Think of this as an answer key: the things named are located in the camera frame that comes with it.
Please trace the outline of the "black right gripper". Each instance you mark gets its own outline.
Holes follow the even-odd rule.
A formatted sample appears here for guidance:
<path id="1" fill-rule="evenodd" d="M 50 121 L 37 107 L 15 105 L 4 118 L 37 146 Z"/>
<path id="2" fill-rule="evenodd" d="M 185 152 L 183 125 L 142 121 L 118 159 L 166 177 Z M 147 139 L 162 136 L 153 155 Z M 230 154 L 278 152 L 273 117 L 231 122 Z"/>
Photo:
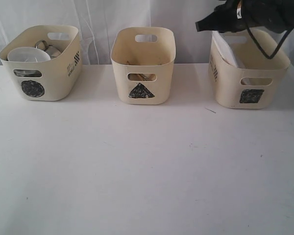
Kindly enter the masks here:
<path id="1" fill-rule="evenodd" d="M 196 31 L 240 32 L 248 27 L 265 27 L 266 0 L 224 0 L 204 19 L 196 22 Z"/>

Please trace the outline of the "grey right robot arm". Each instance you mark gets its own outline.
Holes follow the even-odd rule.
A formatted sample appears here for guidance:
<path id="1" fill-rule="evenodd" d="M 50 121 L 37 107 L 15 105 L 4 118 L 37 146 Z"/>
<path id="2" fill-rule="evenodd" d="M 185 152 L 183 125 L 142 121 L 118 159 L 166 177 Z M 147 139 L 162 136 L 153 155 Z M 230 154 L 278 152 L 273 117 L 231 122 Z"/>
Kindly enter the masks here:
<path id="1" fill-rule="evenodd" d="M 224 0 L 196 30 L 240 32 L 248 27 L 265 27 L 282 33 L 294 26 L 294 0 Z"/>

